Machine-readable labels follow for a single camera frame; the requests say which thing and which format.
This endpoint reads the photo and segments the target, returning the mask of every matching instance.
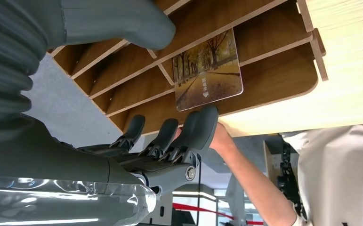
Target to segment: gray floor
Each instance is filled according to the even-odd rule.
[[[31,76],[33,89],[23,94],[32,100],[27,115],[42,121],[53,137],[75,147],[108,144],[121,132],[83,95],[51,56]],[[141,148],[141,139],[136,148]]]
[[[33,89],[23,93],[32,100],[32,109],[26,114],[44,122],[52,136],[79,147],[109,144],[121,135],[59,69],[51,56],[47,55],[42,60],[38,72],[31,78]],[[134,152],[142,150],[144,139],[142,137],[138,141]],[[263,137],[239,137],[234,140],[247,157],[264,171]],[[226,188],[230,176],[230,173],[218,174],[206,164],[202,165],[202,183],[211,188]]]

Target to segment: wooden shelf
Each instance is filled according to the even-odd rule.
[[[234,28],[240,66],[264,59],[313,39],[296,2],[287,1]]]
[[[177,54],[285,1],[192,1],[170,16],[170,19],[176,26],[177,32],[169,46],[164,50],[158,51],[158,58],[155,61],[146,50],[144,53],[142,48],[138,49],[132,45],[127,46],[117,53],[120,60],[114,62],[103,74],[99,75],[90,98],[95,98],[146,70],[171,59]],[[141,56],[132,60],[137,54],[141,54]]]
[[[318,82],[313,60],[312,48],[307,43],[243,66],[243,93],[212,104],[223,116],[304,95]],[[128,110],[125,125],[134,115],[142,114],[146,118],[143,133],[155,133],[167,118],[175,118],[182,124],[191,111],[200,108],[178,112],[174,93],[170,93]]]
[[[220,115],[310,92],[327,72],[325,49],[304,0],[154,0],[175,24],[173,41],[152,51],[126,40],[66,46],[55,61],[120,130],[136,114],[144,134],[168,118],[184,123],[195,109],[178,112],[171,58],[228,29],[234,30],[244,91],[212,103]]]
[[[159,67],[151,68],[114,89],[107,116],[126,111],[171,92],[174,92],[174,87],[163,77]]]

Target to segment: human hand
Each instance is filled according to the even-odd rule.
[[[227,132],[226,128],[222,124],[218,123],[215,135],[209,147],[215,149],[217,153],[222,154],[234,146],[234,141]]]

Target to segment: metal bolt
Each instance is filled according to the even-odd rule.
[[[193,166],[189,166],[186,170],[186,179],[188,181],[192,181],[195,178],[195,168]]]

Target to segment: card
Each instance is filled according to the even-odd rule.
[[[172,63],[178,111],[243,92],[232,29],[178,54]]]

